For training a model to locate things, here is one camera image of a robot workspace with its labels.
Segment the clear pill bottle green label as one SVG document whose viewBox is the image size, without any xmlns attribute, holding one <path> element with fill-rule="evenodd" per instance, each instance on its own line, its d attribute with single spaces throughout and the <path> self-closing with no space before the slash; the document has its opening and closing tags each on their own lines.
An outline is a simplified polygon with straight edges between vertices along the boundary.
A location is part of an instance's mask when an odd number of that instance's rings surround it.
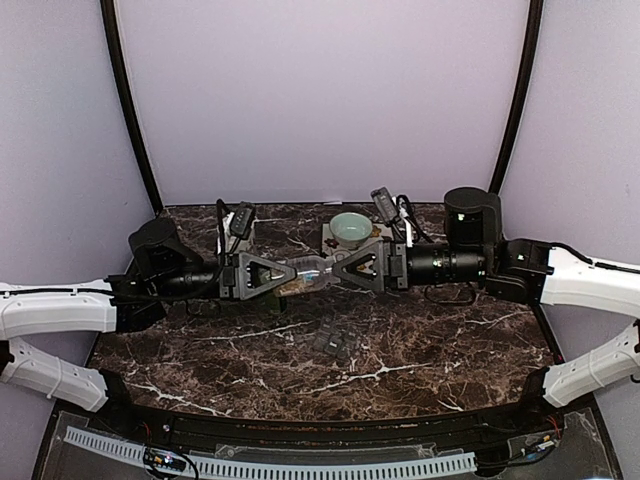
<svg viewBox="0 0 640 480">
<path fill-rule="evenodd" d="M 294 268 L 296 277 L 273 290 L 277 297 L 318 292 L 340 282 L 340 279 L 332 272 L 333 265 L 336 263 L 334 256 L 308 255 L 281 260 L 280 263 Z"/>
</svg>

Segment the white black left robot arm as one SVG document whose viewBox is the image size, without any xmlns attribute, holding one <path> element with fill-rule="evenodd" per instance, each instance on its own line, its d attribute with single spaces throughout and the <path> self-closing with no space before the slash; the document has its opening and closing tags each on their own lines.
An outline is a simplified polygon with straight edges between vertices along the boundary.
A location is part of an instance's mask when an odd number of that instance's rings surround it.
<svg viewBox="0 0 640 480">
<path fill-rule="evenodd" d="M 248 300 L 295 279 L 297 271 L 247 252 L 220 250 L 208 263 L 180 239 L 169 218 L 156 218 L 130 235 L 133 263 L 104 280 L 58 285 L 1 286 L 1 380 L 63 400 L 89 412 L 120 436 L 141 427 L 121 378 L 48 354 L 27 342 L 37 334 L 133 333 L 162 320 L 165 306 L 193 299 Z"/>
</svg>

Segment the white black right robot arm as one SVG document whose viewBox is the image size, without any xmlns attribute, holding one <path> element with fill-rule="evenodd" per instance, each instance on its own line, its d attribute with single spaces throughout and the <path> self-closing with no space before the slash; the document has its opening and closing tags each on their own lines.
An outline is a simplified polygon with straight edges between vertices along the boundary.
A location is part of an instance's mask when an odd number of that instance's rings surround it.
<svg viewBox="0 0 640 480">
<path fill-rule="evenodd" d="M 371 291 L 411 286 L 475 283 L 487 294 L 529 306 L 571 305 L 639 317 L 639 268 L 590 258 L 562 243 L 508 240 L 501 200 L 476 187 L 444 196 L 443 243 L 407 246 L 382 240 L 332 267 L 335 277 Z M 534 432 L 577 398 L 639 371 L 639 324 L 565 363 L 527 376 L 510 424 Z"/>
</svg>

